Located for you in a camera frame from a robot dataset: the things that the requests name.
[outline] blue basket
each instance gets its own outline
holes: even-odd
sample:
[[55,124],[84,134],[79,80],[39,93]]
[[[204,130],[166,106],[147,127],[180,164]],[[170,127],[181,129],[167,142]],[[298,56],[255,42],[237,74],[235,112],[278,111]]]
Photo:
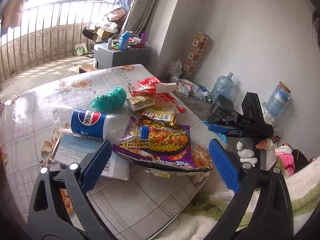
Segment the blue basket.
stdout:
[[[203,121],[203,123],[209,127],[209,123],[207,121]],[[220,139],[221,141],[223,141],[225,144],[227,144],[227,138],[225,135],[223,135],[222,133],[218,133],[218,132],[214,132]]]

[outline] white wall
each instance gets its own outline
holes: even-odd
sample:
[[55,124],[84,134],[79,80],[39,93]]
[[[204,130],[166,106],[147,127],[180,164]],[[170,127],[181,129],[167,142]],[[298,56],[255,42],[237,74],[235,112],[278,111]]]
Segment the white wall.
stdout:
[[187,57],[196,34],[203,0],[159,0],[149,32],[148,43],[154,57],[147,69],[155,76],[164,76],[172,62]]
[[282,142],[307,158],[319,156],[320,56],[309,0],[206,0],[197,29],[211,37],[194,80],[209,90],[218,76],[234,73],[240,96],[268,100],[279,81],[291,92]]

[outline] pepsi logo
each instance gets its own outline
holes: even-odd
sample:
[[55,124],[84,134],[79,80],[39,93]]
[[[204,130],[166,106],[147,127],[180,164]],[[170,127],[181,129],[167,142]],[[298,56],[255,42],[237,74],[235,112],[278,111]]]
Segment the pepsi logo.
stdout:
[[94,125],[99,120],[100,116],[100,112],[93,112],[90,110],[81,110],[78,113],[79,121],[86,126]]

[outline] blue spray bottle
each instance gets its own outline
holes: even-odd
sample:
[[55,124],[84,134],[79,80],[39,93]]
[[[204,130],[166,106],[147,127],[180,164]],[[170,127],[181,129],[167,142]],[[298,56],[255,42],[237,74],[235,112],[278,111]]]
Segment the blue spray bottle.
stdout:
[[128,43],[129,43],[130,33],[132,33],[132,32],[126,31],[125,33],[123,33],[123,34],[121,35],[119,50],[126,50],[126,49],[128,49]]

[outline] blue bottle label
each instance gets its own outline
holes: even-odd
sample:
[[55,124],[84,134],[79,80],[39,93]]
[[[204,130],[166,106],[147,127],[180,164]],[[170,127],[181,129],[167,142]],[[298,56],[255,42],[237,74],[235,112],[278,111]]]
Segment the blue bottle label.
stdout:
[[281,105],[285,105],[285,103],[288,101],[288,98],[284,95],[284,93],[282,93],[281,90],[278,90],[275,93],[275,99],[281,104]]
[[83,134],[103,139],[103,125],[106,114],[77,108],[71,118],[71,130],[76,134]]

